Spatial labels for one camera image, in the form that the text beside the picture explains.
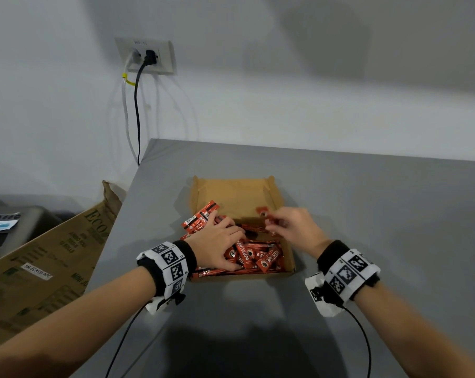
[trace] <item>black power cord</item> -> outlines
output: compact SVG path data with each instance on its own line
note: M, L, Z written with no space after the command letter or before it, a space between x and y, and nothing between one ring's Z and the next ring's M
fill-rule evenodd
M136 84L134 85L134 107L136 108L136 122L138 124L138 166L140 165L140 152L141 152L141 125L140 125L140 112L138 110L138 85L140 84L141 73L148 65L155 65L157 63L157 54L153 50L146 50L145 60L141 64L136 76Z
M115 355L113 356L113 359L111 360L111 363L108 367L108 371L106 372L106 376L104 378L108 378L108 375L110 374L110 370L111 370L111 367L113 366L113 363L115 362L115 358L116 356L118 355L118 352L120 351L120 348L122 347L122 344L123 344L123 341L124 339L126 339L126 336L127 336L127 332L129 331L129 329L131 328L131 325L133 324L134 320L139 316L139 314L141 313L141 311L146 307L146 305L150 304L152 301L148 301L146 304L144 304L140 310L138 310L138 312L134 315L133 319L131 319L131 322L129 322L129 325L127 326L127 329L126 329L126 332L123 334L122 336L122 339L120 341L120 343L118 344L118 347L116 348L116 351L115 351Z
M355 315L353 313L351 313L351 311L349 311L349 309L347 307L341 305L340 308L347 311L354 318L354 320L356 321L356 323L358 324L358 326L360 326L360 329L362 330L363 336L365 337L365 342L367 343L367 350L368 350L367 378L370 378L370 368L372 366L372 354L370 353L370 343L368 343L367 334L365 333L365 330L363 329L362 324L360 324L360 321L355 317Z

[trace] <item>yellow cable tie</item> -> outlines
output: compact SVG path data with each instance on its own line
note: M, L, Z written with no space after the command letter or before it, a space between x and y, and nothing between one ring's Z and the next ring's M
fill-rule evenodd
M122 78L131 86L136 86L134 82L131 82L127 79L127 73L122 73Z

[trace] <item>forearm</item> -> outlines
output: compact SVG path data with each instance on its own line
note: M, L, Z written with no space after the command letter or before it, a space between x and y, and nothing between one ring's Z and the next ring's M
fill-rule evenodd
M155 295L143 267L82 296L0 346L0 378L71 375Z
M475 362L383 283L364 286L355 302L410 377L475 378Z

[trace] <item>person's left hand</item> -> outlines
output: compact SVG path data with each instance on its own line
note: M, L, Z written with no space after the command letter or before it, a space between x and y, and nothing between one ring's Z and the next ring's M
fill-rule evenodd
M231 218L227 217L215 225L217 215L218 211L211 212L206 226L187 237L185 241L194 251L198 266L221 268L233 272L241 269L241 266L225 260L223 254L236 241L246 236L244 229L237 227Z

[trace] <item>hand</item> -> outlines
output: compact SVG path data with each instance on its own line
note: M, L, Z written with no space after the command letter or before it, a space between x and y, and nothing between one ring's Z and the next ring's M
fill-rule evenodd
M218 211L213 211L208 217L206 226L186 238L186 242L194 251L197 265L200 267L221 268L226 271L241 269L239 264L225 260L223 254L236 241L246 238L244 229L237 227L231 218L225 218L215 225Z
M283 236L298 248L315 259L332 242L319 228L305 208L282 207L272 213L274 219L279 220L276 225L272 220L266 220L266 229Z

